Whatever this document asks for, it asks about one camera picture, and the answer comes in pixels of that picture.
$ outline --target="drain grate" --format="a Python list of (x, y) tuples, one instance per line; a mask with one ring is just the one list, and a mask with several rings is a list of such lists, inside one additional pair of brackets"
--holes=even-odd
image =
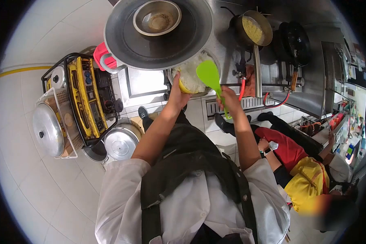
[[(242, 98), (240, 101), (241, 107), (243, 110), (249, 110), (254, 108), (263, 107), (263, 99), (262, 98)], [(267, 98), (266, 105), (274, 105), (275, 102)], [(224, 111), (220, 110), (218, 103), (215, 99), (206, 100), (206, 110), (207, 116), (213, 117), (215, 113), (224, 114)]]

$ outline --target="black shoe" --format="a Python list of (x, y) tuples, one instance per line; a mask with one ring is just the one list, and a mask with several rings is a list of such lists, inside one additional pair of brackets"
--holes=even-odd
[(266, 121), (267, 120), (267, 116), (268, 115), (274, 115), (273, 114), (273, 112), (271, 112), (271, 111), (269, 111), (269, 112), (267, 112), (267, 113), (261, 113), (261, 114), (259, 114), (259, 116), (258, 116), (258, 121)]
[(183, 113), (186, 111), (186, 109), (187, 109), (187, 104), (182, 108)]
[(224, 118), (218, 114), (218, 113), (215, 113), (214, 115), (214, 121), (215, 121), (215, 124), (223, 131), (225, 132), (224, 130), (224, 127), (225, 125), (227, 124), (227, 122), (224, 120)]
[(148, 111), (146, 110), (145, 107), (140, 106), (138, 108), (138, 115), (140, 116), (140, 118), (143, 120), (146, 117), (149, 117)]

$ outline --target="wristwatch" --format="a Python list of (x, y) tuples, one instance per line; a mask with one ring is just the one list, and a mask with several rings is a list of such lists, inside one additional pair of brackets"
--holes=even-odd
[(272, 151), (271, 148), (265, 149), (263, 152), (264, 156), (266, 156), (271, 151)]

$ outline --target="red container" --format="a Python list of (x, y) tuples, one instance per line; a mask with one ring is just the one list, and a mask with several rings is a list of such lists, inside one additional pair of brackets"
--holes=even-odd
[[(109, 53), (109, 51), (107, 50), (104, 42), (99, 44), (99, 46), (97, 46), (94, 51), (94, 59), (95, 59), (96, 63), (98, 63), (98, 66), (99, 66), (100, 70), (102, 70), (102, 71), (105, 71), (105, 69), (103, 69), (103, 67), (100, 65), (100, 58), (107, 53)], [(113, 57), (108, 57), (105, 60), (105, 64), (112, 69), (117, 67), (117, 61)]]

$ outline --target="black apron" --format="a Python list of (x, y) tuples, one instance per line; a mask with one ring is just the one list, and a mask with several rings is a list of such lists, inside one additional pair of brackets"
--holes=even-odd
[(214, 173), (225, 195), (241, 203), (245, 226), (252, 230), (255, 243), (258, 235), (248, 181), (236, 164), (221, 156), (217, 147), (199, 129), (176, 124), (161, 156), (141, 181), (142, 244), (161, 236), (160, 203), (193, 171)]

